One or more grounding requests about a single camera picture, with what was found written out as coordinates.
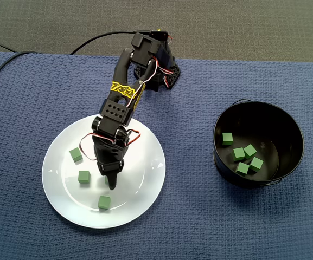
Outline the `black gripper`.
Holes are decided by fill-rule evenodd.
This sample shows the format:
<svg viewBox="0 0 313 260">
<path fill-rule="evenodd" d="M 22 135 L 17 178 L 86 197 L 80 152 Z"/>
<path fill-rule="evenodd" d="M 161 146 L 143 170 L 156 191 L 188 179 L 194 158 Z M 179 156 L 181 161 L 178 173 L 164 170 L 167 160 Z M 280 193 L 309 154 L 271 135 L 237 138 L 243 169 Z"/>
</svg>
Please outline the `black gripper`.
<svg viewBox="0 0 313 260">
<path fill-rule="evenodd" d="M 119 132 L 115 139 L 110 139 L 102 134 L 93 133 L 94 155 L 96 157 L 99 172 L 107 177 L 110 190 L 117 185 L 117 176 L 123 170 L 124 156 L 127 152 L 129 134 Z"/>
</svg>

